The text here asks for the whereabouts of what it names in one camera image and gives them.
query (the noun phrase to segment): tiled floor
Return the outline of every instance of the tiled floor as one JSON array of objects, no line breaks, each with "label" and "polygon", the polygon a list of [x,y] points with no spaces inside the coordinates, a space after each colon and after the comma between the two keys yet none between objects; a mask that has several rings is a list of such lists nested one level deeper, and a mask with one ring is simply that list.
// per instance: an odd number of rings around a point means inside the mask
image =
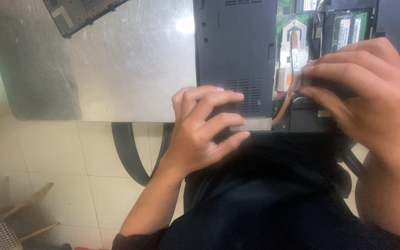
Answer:
[{"label": "tiled floor", "polygon": [[[162,124],[135,123],[133,128],[140,158],[151,173]],[[354,151],[361,160],[367,152],[360,145]],[[9,183],[0,190],[0,211],[54,183],[39,202],[10,222],[17,233],[60,222],[34,241],[91,249],[111,248],[143,190],[124,170],[110,123],[105,122],[20,122],[10,114],[0,116],[0,179],[3,176],[9,176]],[[174,218],[183,213],[182,200],[181,191]],[[354,192],[347,204],[357,215]]]}]

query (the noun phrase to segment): metal table surface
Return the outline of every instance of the metal table surface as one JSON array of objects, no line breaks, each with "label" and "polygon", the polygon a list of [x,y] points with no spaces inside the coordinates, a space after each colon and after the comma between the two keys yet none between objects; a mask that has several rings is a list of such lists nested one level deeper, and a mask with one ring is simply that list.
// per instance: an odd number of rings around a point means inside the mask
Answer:
[{"label": "metal table surface", "polygon": [[129,0],[70,39],[41,0],[0,0],[0,72],[20,120],[173,122],[196,84],[192,0]]}]

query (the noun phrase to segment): forearm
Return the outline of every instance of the forearm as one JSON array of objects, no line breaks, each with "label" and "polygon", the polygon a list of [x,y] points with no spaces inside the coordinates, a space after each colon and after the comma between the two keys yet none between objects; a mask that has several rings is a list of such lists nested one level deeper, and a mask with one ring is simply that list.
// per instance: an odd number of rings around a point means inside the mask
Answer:
[{"label": "forearm", "polygon": [[152,234],[168,227],[174,215],[183,177],[162,162],[123,222],[120,234]]},{"label": "forearm", "polygon": [[360,217],[400,235],[400,146],[374,153],[356,186]]}]

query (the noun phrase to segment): sticker label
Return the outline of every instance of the sticker label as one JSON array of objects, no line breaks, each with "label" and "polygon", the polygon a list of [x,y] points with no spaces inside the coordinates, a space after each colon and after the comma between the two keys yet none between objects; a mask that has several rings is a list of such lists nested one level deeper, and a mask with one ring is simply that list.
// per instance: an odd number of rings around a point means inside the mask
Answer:
[{"label": "sticker label", "polygon": [[328,110],[317,111],[317,117],[330,117],[331,113]]},{"label": "sticker label", "polygon": [[293,48],[291,50],[291,62],[292,62],[292,71],[297,72],[300,70],[299,68],[299,50],[297,48]]},{"label": "sticker label", "polygon": [[348,44],[348,35],[350,33],[350,22],[349,19],[341,20],[339,38],[337,39],[337,49],[344,47]]},{"label": "sticker label", "polygon": [[303,11],[315,10],[316,5],[317,5],[317,0],[304,0]]},{"label": "sticker label", "polygon": [[354,20],[354,31],[353,31],[353,43],[359,42],[359,35],[360,35],[360,23],[362,19]]}]

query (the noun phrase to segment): left hand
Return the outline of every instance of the left hand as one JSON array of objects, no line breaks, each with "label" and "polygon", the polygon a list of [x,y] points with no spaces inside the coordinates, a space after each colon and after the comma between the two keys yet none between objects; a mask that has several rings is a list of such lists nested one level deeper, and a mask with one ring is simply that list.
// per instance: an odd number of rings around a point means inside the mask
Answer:
[{"label": "left hand", "polygon": [[207,122],[205,120],[214,107],[239,102],[243,98],[241,93],[213,86],[183,88],[177,92],[172,97],[175,126],[171,144],[161,159],[159,169],[169,169],[181,180],[235,150],[249,137],[249,132],[238,132],[218,145],[211,139],[226,127],[244,125],[244,118],[234,113],[220,113]]}]

